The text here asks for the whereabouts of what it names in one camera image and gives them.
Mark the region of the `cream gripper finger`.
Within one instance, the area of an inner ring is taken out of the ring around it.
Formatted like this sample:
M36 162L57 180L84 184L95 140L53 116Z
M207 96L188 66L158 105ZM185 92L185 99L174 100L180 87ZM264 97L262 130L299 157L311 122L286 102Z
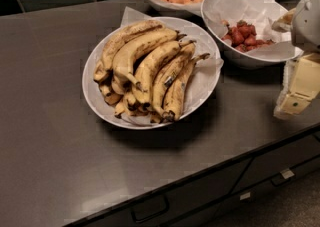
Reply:
M286 120L301 114L320 93L320 54L303 53L287 61L282 85L274 116Z
M277 32L289 32L296 9L293 8L273 22L271 28Z

